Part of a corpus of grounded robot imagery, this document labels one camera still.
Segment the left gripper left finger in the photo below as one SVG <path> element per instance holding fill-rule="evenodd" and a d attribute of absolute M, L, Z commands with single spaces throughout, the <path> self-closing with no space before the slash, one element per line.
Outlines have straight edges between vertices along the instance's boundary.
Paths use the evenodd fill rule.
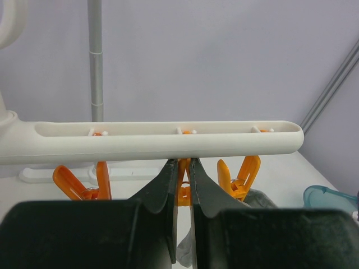
<path fill-rule="evenodd" d="M 2 268 L 171 268 L 178 161 L 126 200 L 32 201 L 1 223 Z"/>

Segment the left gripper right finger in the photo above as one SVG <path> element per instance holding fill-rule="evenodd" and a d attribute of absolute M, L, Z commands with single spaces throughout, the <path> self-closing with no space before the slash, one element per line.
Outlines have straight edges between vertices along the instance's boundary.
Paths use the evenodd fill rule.
<path fill-rule="evenodd" d="M 189 165 L 193 268 L 357 268 L 358 225 L 339 210 L 256 209 Z"/>

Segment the white plastic clip hanger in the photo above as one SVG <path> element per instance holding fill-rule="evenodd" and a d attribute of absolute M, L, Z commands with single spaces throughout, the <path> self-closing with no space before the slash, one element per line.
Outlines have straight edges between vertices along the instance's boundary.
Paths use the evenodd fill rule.
<path fill-rule="evenodd" d="M 24 122 L 1 105 L 1 164 L 291 154 L 302 128 L 284 120 Z"/>

